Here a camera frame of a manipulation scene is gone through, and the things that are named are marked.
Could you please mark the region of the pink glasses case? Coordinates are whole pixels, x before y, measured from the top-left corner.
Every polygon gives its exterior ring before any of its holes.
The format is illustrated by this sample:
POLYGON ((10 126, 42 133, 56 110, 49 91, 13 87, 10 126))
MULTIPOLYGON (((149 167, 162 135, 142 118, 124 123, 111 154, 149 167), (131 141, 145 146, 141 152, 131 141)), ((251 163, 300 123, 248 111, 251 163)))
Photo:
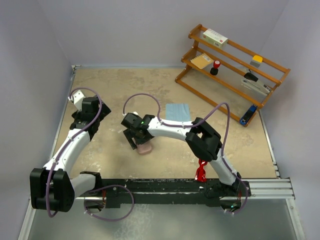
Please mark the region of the pink glasses case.
POLYGON ((143 143, 143 144, 138 144, 137 145, 137 149, 136 149, 137 153, 139 155, 146 155, 149 154, 152 151, 152 144, 150 141, 143 143))

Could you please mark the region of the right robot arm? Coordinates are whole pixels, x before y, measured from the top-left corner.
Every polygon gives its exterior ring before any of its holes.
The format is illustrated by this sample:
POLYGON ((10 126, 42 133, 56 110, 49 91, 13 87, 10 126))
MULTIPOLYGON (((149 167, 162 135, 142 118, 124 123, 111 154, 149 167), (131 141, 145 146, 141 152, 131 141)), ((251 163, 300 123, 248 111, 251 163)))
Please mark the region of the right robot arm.
POLYGON ((233 196, 240 190, 240 175, 224 157, 221 135, 204 119, 197 117, 194 121, 181 122, 158 119, 150 114, 140 117, 135 112, 130 112, 124 116, 121 125, 126 128, 123 133, 134 150, 155 137, 167 137, 187 143, 199 160, 212 166, 226 195, 233 196))

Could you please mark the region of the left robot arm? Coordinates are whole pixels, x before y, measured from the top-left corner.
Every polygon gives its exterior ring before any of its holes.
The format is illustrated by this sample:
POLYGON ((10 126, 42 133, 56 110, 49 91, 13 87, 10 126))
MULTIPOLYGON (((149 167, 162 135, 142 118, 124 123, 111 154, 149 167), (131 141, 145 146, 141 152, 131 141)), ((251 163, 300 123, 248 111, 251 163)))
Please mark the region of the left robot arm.
POLYGON ((103 191, 102 177, 98 172, 82 171, 74 178, 69 175, 111 110, 97 95, 74 95, 72 100, 77 110, 72 114, 74 121, 66 139, 56 154, 42 168, 34 168, 29 176, 31 206, 46 210, 50 217, 57 212, 68 212, 75 198, 86 192, 98 196, 103 191))

